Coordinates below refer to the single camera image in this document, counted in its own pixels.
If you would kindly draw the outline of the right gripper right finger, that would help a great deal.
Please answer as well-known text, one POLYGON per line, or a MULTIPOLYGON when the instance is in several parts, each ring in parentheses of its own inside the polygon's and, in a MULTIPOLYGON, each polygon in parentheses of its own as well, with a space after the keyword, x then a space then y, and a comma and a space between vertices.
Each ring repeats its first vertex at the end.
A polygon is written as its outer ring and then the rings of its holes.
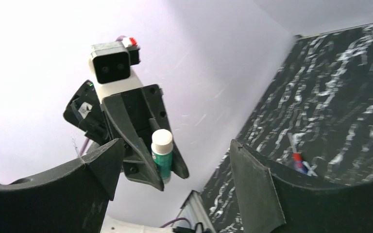
POLYGON ((230 161, 247 233, 373 233, 373 181, 302 174, 232 140, 230 161))

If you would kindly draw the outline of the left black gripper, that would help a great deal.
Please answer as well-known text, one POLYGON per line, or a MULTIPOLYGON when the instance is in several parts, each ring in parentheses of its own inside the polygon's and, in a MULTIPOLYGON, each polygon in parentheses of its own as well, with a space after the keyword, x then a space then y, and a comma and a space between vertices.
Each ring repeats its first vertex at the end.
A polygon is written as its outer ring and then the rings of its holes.
MULTIPOLYGON (((172 133, 162 91, 156 84, 105 97, 102 100, 109 133, 124 141, 122 169, 132 182, 164 190, 162 178, 152 158, 152 134, 159 129, 172 133)), ((171 174, 189 178, 189 170, 173 136, 171 174)))

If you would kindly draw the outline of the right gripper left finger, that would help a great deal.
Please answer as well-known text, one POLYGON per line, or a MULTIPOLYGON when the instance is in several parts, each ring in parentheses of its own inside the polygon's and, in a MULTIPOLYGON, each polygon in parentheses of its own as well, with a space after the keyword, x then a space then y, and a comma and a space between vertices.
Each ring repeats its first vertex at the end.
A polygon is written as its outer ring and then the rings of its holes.
POLYGON ((125 153, 115 139, 81 158, 0 184, 0 233, 98 233, 125 153))

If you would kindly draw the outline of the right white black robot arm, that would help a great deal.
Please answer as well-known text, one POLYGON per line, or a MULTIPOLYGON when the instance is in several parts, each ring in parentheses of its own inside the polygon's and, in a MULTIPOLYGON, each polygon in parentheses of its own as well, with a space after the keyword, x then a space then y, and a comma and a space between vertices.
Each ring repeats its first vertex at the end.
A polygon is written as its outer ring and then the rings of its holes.
MULTIPOLYGON (((106 217, 123 140, 47 171, 0 184, 0 233, 172 233, 106 217)), ((233 140, 230 161, 247 233, 373 233, 373 181, 353 186, 303 175, 233 140)))

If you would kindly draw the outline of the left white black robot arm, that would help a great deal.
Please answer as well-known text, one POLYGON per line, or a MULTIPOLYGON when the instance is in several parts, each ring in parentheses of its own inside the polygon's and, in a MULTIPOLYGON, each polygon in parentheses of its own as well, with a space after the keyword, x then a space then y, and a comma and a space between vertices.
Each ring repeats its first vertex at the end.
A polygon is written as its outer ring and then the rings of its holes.
POLYGON ((100 101, 94 84, 86 81, 67 104, 63 117, 100 146, 122 139, 121 171, 126 178, 163 191, 163 179, 151 149, 154 131, 171 130, 162 96, 159 85, 152 84, 100 101))

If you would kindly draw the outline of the green white glue stick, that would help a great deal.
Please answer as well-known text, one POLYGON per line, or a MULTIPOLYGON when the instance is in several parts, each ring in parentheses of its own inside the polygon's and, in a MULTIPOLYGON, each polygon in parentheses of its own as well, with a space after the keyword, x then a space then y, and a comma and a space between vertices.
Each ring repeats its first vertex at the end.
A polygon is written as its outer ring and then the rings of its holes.
POLYGON ((166 129, 159 129, 152 134, 152 158, 157 165, 164 184, 171 178, 173 136, 166 129))

